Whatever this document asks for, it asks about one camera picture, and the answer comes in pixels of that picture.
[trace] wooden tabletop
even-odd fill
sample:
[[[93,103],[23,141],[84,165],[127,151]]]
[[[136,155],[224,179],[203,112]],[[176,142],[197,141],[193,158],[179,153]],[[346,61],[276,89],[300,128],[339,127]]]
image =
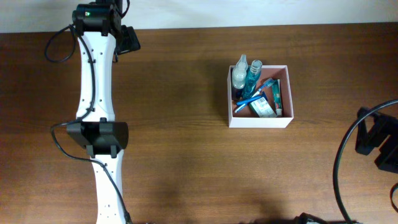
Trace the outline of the wooden tabletop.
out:
[[[0,222],[94,223],[91,164],[65,157],[49,127],[75,118],[80,57],[44,59],[53,33],[0,35]],[[129,125],[123,194],[138,222],[263,223],[302,212],[342,220],[332,167],[361,106],[398,97],[398,24],[137,30],[142,49],[113,65],[118,121]],[[64,34],[52,52],[72,41]],[[286,129],[229,129],[226,78],[241,54],[287,65],[295,118]],[[384,110],[398,116],[398,107]],[[86,156],[66,134],[64,148]],[[349,140],[340,187],[352,219],[398,223],[398,175]]]

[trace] blue bottle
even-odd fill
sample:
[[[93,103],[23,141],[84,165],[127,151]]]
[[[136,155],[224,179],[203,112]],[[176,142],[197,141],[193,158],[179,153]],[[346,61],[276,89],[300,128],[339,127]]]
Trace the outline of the blue bottle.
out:
[[[250,70],[246,75],[246,84],[243,89],[242,98],[249,99],[256,90],[257,81],[261,75],[262,63],[259,60],[254,60],[251,63]]]

